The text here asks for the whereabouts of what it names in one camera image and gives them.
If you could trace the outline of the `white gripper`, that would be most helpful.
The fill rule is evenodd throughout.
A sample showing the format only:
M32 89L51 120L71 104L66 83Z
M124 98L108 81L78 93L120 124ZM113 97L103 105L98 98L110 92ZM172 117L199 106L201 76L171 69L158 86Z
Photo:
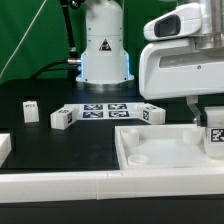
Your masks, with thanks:
M139 91L148 99L186 97L201 125L198 97L224 92L224 2L179 2L143 29Z

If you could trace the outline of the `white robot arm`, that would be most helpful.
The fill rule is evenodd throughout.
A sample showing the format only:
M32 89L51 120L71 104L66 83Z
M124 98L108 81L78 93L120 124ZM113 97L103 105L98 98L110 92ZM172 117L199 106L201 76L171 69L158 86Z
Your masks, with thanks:
M175 10L143 28L149 44L139 61L139 91L147 100L224 92L224 0L172 0ZM123 49L122 11L113 1L87 0L87 48L77 80L102 88L123 84L129 57Z

